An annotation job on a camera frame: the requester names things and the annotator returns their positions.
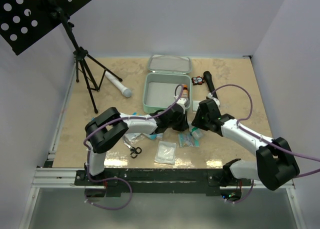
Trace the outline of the clear bottle green label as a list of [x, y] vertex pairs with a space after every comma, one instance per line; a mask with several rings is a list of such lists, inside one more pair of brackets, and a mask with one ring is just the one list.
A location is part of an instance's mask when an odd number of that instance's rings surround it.
[[194, 126], [190, 128], [190, 133], [195, 140], [199, 140], [203, 137], [202, 131], [199, 128]]

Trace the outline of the blue plaster packet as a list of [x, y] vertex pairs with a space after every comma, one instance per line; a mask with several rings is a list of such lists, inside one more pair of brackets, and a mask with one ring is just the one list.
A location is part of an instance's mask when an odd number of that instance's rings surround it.
[[143, 133], [143, 135], [150, 140], [155, 140], [155, 139], [162, 139], [164, 134], [163, 133], [159, 133], [159, 134], [145, 134], [145, 133]]

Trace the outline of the brown medicine bottle orange cap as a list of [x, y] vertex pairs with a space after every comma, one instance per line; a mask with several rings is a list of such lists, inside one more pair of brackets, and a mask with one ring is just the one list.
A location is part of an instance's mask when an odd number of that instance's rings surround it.
[[189, 93], [188, 86], [186, 84], [184, 84], [182, 92], [181, 92], [181, 98], [189, 100], [189, 95], [190, 95], [190, 93]]

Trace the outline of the mint green medicine case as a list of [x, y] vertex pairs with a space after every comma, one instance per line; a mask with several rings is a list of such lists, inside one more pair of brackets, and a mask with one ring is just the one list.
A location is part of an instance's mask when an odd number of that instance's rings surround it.
[[192, 60], [186, 56], [152, 55], [148, 61], [143, 91], [143, 111], [146, 114], [164, 110], [175, 101], [175, 89], [186, 85], [188, 89], [186, 109], [192, 103]]

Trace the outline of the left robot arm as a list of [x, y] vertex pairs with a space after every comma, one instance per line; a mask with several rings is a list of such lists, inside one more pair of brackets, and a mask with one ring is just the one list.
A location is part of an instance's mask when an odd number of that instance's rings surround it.
[[106, 153], [126, 134], [153, 135], [167, 129], [183, 132], [188, 128], [187, 109], [182, 99], [165, 110], [147, 115], [128, 115], [111, 107], [85, 126], [83, 144], [88, 150], [85, 178], [92, 185], [103, 181]]

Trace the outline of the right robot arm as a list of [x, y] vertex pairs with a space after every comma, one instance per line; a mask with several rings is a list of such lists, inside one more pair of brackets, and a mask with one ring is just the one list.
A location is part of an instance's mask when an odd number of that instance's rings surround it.
[[300, 174], [298, 163], [284, 138], [257, 135], [230, 114], [221, 114], [212, 99], [199, 103], [192, 125], [232, 140], [255, 156], [255, 161], [236, 158], [226, 163], [221, 179], [224, 184], [233, 186], [241, 179], [257, 180], [275, 191]]

